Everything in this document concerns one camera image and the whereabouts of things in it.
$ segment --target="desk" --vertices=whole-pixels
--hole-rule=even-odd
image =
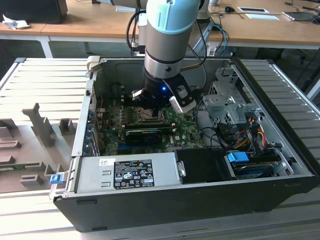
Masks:
[[[40,41],[44,54],[52,58],[50,41],[71,42],[126,42],[126,28],[131,12],[116,12],[114,6],[107,4],[91,4],[91,1],[66,0],[68,15],[63,24],[31,24],[29,29],[10,30],[0,26],[0,39],[36,40]],[[237,12],[237,7],[266,8],[271,14],[281,14],[284,11],[295,11],[291,6],[284,5],[284,0],[224,0],[231,4]],[[294,1],[297,6],[314,8],[315,3]],[[212,7],[211,11],[223,11],[225,6]],[[320,26],[311,22],[290,22],[278,15],[280,20],[249,19],[242,14],[225,14],[222,19],[223,28],[229,34],[229,46],[234,47],[264,47],[291,49],[318,49],[320,47]],[[209,45],[219,44],[220,32],[212,32]]]
[[[264,48],[291,48],[291,49],[318,49],[320,47],[320,25],[312,22],[290,22],[282,12],[295,12],[292,6],[284,4],[284,0],[223,0],[231,4],[238,14],[225,13],[221,19],[223,29],[229,34],[229,46],[234,47],[264,47]],[[295,0],[294,3],[301,11],[302,6],[315,8],[317,4]],[[225,12],[225,5],[210,7],[211,12]],[[275,14],[279,20],[250,19],[238,7],[264,8]],[[213,16],[218,24],[218,17]],[[220,41],[216,34],[211,34],[210,42]]]
[[[46,26],[45,23],[31,23],[31,27],[13,30],[0,24],[0,39],[6,40],[30,40],[39,41],[42,45],[44,54],[47,58],[52,57],[48,38],[41,35],[41,30]]]

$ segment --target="red wire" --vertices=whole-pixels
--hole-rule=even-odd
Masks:
[[[102,97],[101,95],[101,105],[100,105],[100,108],[102,108],[102,105],[104,104],[104,98]]]
[[[241,134],[243,134],[245,131],[241,131],[241,132],[239,132],[239,134],[238,134],[238,141],[237,141],[237,143],[239,143],[239,140],[240,140],[240,136],[241,136]]]

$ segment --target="paper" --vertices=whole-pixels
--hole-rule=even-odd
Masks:
[[[263,19],[263,20],[279,20],[274,15],[266,15],[266,14],[251,14],[251,13],[246,13],[245,14],[248,18],[250,19]]]
[[[28,23],[24,20],[12,20],[10,18],[7,18],[5,15],[2,15],[3,16],[3,21],[2,23],[4,25],[6,25],[9,29],[13,29],[13,30],[16,30],[16,29],[23,29],[23,28],[29,28],[30,25],[28,25]]]

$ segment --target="blue tab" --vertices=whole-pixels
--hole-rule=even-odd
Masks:
[[[50,183],[51,184],[63,184],[64,183],[64,174],[59,173],[59,174],[51,175]]]
[[[227,155],[229,162],[249,162],[249,158],[244,151],[233,151]]]

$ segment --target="table leg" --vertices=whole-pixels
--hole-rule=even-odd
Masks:
[[[87,41],[84,42],[84,49],[86,54],[91,54],[89,42]]]
[[[39,40],[44,52],[44,55],[46,58],[53,58],[50,45],[49,45],[49,40],[48,39],[41,39]]]

